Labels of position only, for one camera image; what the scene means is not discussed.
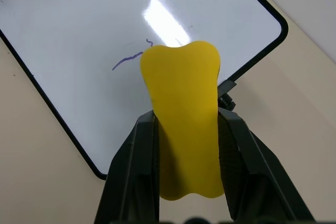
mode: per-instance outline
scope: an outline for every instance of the purple marker line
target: purple marker line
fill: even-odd
[[[133,60],[133,59],[135,59],[137,56],[142,55],[142,54],[143,54],[143,52],[138,52],[136,55],[133,55],[133,56],[131,56],[131,57],[127,57],[127,58],[123,58],[121,61],[118,62],[118,64],[115,65],[114,68],[112,68],[112,71],[113,71],[114,69],[116,69],[116,67],[119,66],[120,64],[122,64],[124,61],[127,61],[127,60]]]
[[[151,44],[151,47],[153,46],[153,42],[152,41],[150,41],[148,39],[146,39],[146,41]]]
[[[152,41],[150,41],[150,40],[148,40],[148,39],[146,39],[146,41],[147,41],[148,43],[151,44],[151,47],[153,46],[153,42],[152,42]],[[131,56],[131,57],[127,57],[127,58],[123,58],[121,61],[119,61],[119,62],[112,68],[112,71],[113,71],[114,69],[116,69],[116,67],[119,66],[120,64],[122,64],[124,61],[127,61],[127,60],[133,60],[133,59],[135,59],[137,56],[142,55],[142,54],[143,54],[143,52],[138,52],[136,55],[133,55],[133,56]]]

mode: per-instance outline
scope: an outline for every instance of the yellow sponge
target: yellow sponge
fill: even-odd
[[[143,53],[140,65],[159,120],[161,197],[222,195],[218,51],[203,41],[179,48],[154,46]]]

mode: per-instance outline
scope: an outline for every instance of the whiteboard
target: whiteboard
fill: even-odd
[[[102,174],[152,109],[141,52],[208,41],[220,84],[282,31],[258,0],[1,0],[0,29]]]

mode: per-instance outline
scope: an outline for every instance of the beige wall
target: beige wall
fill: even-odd
[[[336,66],[288,19],[289,35],[238,80],[235,111],[278,156],[313,215],[336,220]],[[0,41],[0,222],[92,223],[103,181]],[[161,201],[161,218],[228,220],[224,197]]]

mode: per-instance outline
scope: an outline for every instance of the black clamp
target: black clamp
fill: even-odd
[[[233,81],[227,79],[218,86],[218,107],[232,111],[236,104],[232,98],[227,94],[235,85]]]

